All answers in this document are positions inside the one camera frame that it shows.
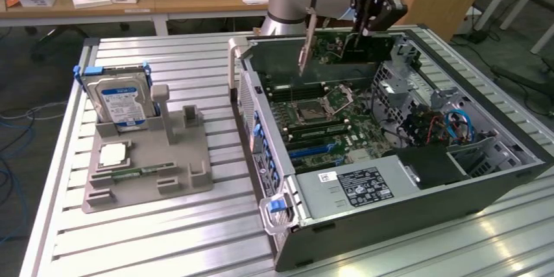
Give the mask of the black green graphics card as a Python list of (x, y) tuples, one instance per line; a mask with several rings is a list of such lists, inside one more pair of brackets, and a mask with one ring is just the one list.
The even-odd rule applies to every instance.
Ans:
[(316, 11), (308, 7), (309, 22), (304, 44), (298, 52), (298, 75), (316, 64), (377, 63), (389, 58), (393, 37), (384, 30), (372, 30), (372, 21), (354, 19), (348, 31), (316, 30)]

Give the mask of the tall metal disk bay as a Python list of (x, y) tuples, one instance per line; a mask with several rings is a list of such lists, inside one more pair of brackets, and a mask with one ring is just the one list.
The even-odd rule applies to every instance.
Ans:
[(420, 51), (408, 41), (393, 46), (371, 84), (369, 109), (376, 120), (400, 124), (419, 106), (431, 106), (433, 88), (415, 69)]

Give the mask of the metal socket cover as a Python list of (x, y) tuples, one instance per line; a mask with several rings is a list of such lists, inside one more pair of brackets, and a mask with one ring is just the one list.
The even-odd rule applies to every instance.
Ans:
[(353, 102), (349, 87), (338, 84), (321, 98), (321, 104), (330, 115), (336, 115)]

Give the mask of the CPU socket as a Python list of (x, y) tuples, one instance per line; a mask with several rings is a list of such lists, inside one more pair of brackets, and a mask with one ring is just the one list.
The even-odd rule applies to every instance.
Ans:
[(332, 120), (332, 116), (325, 110), (321, 98), (294, 101), (292, 102), (292, 108), (296, 114), (296, 122), (300, 125), (322, 123)]

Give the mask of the green motherboard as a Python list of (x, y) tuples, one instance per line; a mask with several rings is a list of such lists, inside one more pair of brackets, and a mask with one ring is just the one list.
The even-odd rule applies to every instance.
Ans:
[[(270, 75), (261, 75), (260, 78), (286, 155), (289, 151), (333, 144), (333, 148), (326, 153), (289, 158), (296, 173), (337, 167), (392, 154), (403, 140), (383, 128), (384, 121), (376, 120), (371, 115), (371, 95), (365, 90), (356, 89), (353, 82), (342, 80), (332, 83), (314, 82), (293, 85), (290, 82), (277, 83)], [(289, 141), (286, 127), (301, 126), (296, 122), (292, 102), (322, 98), (338, 84), (349, 87), (353, 93), (353, 102), (336, 115), (332, 115), (329, 121), (345, 119), (350, 124), (350, 130), (336, 136)]]

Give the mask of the dark RAM stick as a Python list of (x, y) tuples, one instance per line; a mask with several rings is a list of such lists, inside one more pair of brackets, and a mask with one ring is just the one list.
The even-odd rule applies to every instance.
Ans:
[(344, 119), (337, 121), (326, 121), (301, 126), (286, 127), (286, 139), (289, 141), (301, 141), (310, 138), (324, 138), (344, 134), (350, 130), (350, 124)]

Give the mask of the blue expansion slot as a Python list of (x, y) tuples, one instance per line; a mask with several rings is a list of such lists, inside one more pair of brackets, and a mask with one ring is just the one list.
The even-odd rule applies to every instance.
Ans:
[(325, 144), (316, 147), (304, 148), (296, 151), (289, 151), (288, 156), (289, 158), (300, 158), (305, 156), (312, 156), (316, 154), (326, 153), (333, 148), (333, 144)]

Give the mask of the low metal disk bay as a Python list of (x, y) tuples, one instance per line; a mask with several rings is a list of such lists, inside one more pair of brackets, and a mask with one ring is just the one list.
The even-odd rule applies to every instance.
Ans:
[(519, 157), (496, 137), (465, 145), (449, 145), (447, 152), (469, 178), (521, 166)]

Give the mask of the grey power supply unit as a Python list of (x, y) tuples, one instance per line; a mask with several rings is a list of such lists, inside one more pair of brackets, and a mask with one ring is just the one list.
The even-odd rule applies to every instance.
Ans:
[(301, 173), (294, 186), (312, 219), (388, 204), (419, 192), (396, 155)]

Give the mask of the hard disk in blue caddy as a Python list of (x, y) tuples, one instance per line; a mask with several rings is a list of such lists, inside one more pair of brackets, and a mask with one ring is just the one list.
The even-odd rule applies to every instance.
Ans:
[(145, 129), (146, 119), (157, 116), (148, 63), (126, 67), (74, 66), (71, 73), (92, 102), (98, 122), (112, 123), (117, 132)]

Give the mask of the black open PC case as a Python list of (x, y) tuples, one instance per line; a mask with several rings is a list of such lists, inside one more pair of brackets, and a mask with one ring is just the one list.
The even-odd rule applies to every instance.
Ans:
[[(388, 156), (399, 157), (419, 192), (388, 204), (320, 219), (308, 216), (300, 203), (294, 186), (300, 173), (286, 156), (260, 76), (270, 75), (277, 83), (293, 85), (346, 80), (371, 95), (372, 78), (383, 61), (316, 64), (298, 75), (301, 35), (229, 40), (232, 112), (261, 226), (280, 272), (479, 213), (554, 167), (554, 154), (508, 116), (507, 96), (491, 87), (456, 51), (424, 29), (385, 32), (393, 37), (393, 46), (415, 43), (420, 51), (415, 69), (433, 88), (431, 106), (419, 105), (400, 124), (381, 119), (383, 128), (403, 140)], [(505, 144), (521, 166), (469, 178), (449, 158), (447, 147), (488, 137)]]

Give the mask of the black chair base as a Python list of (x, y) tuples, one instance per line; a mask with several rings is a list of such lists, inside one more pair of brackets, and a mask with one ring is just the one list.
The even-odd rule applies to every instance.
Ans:
[(73, 31), (82, 39), (89, 38), (84, 30), (75, 25), (58, 25), (55, 26), (46, 35), (33, 44), (29, 50), (29, 57), (31, 62), (41, 62), (43, 56), (38, 53), (39, 48), (42, 48), (50, 41), (53, 41), (63, 32)]

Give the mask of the silver CPU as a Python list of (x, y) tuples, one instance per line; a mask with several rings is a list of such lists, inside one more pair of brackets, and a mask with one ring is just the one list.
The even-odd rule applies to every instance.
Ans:
[(104, 167), (118, 165), (125, 159), (126, 146), (122, 143), (109, 143), (100, 149), (98, 164)]

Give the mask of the green RAM stick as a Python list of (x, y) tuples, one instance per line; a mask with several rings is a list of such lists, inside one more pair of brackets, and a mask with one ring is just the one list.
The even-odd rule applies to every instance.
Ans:
[(122, 169), (118, 171), (109, 171), (104, 173), (94, 173), (90, 175), (90, 179), (97, 178), (110, 178), (110, 179), (125, 179), (125, 178), (136, 178), (140, 176), (146, 176), (154, 173), (160, 173), (162, 170), (172, 170), (176, 168), (174, 163), (162, 163), (158, 165), (145, 166), (133, 169)]

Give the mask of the grey parts rack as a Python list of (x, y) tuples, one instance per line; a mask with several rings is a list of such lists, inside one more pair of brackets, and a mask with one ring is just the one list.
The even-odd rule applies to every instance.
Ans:
[[(150, 99), (160, 114), (146, 119), (142, 130), (117, 132), (109, 123), (96, 123), (81, 209), (93, 213), (172, 197), (201, 193), (213, 188), (208, 140), (202, 115), (193, 105), (169, 111), (168, 86), (150, 88)], [(100, 149), (109, 143), (126, 146), (118, 165), (101, 166)], [(90, 179), (94, 173), (133, 169), (162, 163), (176, 168), (146, 176), (125, 179)]]

